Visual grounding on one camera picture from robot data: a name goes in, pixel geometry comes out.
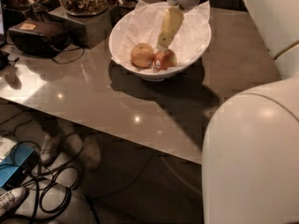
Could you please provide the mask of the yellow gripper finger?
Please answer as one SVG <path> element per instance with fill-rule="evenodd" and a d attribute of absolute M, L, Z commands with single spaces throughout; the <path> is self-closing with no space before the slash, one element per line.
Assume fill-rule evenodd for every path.
<path fill-rule="evenodd" d="M 158 35 L 157 49 L 169 48 L 184 20 L 184 14 L 179 6 L 170 7 L 164 12 L 161 31 Z"/>

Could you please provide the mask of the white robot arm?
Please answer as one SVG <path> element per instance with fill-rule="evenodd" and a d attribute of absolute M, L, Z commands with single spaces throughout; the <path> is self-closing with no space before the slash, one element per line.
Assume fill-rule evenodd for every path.
<path fill-rule="evenodd" d="M 243 0 L 278 69 L 208 123 L 205 224 L 299 224 L 299 0 Z"/>

